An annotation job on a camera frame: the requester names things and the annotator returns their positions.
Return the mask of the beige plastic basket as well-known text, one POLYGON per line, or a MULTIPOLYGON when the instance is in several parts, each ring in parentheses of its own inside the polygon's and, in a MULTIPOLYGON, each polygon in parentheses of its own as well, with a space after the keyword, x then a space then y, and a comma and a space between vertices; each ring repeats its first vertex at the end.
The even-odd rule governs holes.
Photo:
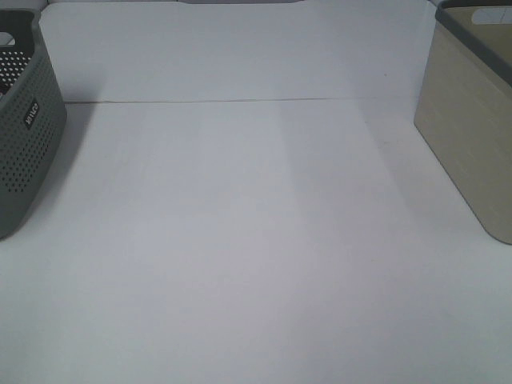
POLYGON ((483 229, 509 244, 509 1, 438 4, 414 125, 483 229))

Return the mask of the grey perforated plastic basket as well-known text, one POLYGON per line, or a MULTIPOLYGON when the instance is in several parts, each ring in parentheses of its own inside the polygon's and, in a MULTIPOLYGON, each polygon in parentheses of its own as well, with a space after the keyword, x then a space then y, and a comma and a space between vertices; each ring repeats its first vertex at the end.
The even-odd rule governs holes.
POLYGON ((1 31, 1 236, 22 224, 53 163, 67 112, 39 25, 40 12, 3 9, 1 31))

